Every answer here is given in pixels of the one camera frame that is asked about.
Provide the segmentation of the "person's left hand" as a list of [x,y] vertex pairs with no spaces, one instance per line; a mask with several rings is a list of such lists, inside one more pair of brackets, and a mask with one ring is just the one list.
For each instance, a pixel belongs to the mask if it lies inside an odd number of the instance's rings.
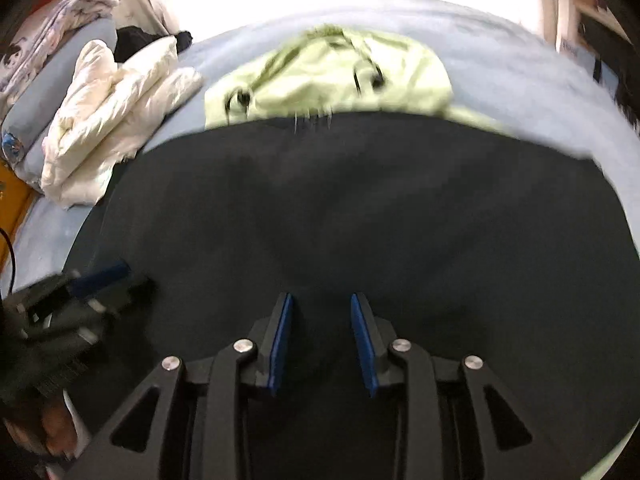
[[6,412],[1,419],[13,442],[27,452],[55,458],[75,455],[78,434],[62,393],[33,408]]

